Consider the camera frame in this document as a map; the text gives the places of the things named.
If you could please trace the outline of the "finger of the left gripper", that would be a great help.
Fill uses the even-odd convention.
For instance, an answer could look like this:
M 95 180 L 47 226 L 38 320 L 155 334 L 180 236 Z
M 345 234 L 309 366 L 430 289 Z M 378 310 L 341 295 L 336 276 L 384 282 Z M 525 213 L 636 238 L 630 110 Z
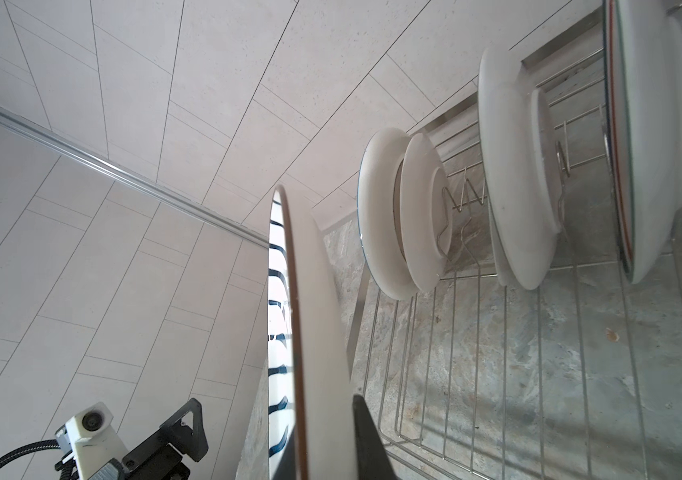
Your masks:
M 186 480 L 191 470 L 183 463 L 183 457 L 199 463 L 208 451 L 202 405 L 191 398 L 154 434 L 125 455 L 122 464 L 126 479 Z

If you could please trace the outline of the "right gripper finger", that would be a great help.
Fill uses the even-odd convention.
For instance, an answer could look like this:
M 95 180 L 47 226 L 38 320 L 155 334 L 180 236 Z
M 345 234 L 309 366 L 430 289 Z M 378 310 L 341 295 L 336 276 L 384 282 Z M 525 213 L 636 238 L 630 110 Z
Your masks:
M 387 451 L 363 396 L 354 394 L 352 410 L 360 480 L 396 480 Z

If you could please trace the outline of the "blue striped white plate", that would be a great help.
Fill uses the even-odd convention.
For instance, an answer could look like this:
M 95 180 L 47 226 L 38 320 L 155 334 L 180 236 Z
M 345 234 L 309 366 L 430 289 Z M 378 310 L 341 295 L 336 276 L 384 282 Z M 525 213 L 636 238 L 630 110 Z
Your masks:
M 323 237 L 305 199 L 283 185 L 268 227 L 269 476 L 355 479 L 350 371 Z

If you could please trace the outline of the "watermelon pattern plate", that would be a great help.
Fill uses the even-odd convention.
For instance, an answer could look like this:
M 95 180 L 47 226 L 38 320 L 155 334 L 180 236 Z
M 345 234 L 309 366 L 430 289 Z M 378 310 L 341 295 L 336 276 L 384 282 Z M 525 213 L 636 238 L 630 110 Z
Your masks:
M 431 140 L 398 128 L 373 135 L 359 171 L 361 245 L 380 290 L 408 300 L 446 271 L 452 214 L 445 168 Z

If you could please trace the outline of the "white red-pattern plate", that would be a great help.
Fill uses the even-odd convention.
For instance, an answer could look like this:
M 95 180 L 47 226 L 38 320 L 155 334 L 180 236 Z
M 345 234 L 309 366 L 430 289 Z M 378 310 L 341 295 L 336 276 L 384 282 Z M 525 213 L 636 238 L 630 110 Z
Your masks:
M 545 92 L 504 48 L 488 47 L 481 57 L 478 115 L 494 247 L 517 283 L 534 290 L 563 230 L 562 173 Z

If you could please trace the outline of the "red rimmed text plate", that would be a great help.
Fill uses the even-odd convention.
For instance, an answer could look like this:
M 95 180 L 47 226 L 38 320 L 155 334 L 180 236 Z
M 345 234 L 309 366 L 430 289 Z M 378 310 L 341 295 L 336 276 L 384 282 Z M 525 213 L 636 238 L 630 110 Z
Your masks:
M 682 29 L 662 1 L 606 1 L 607 146 L 627 280 L 653 268 L 682 207 Z

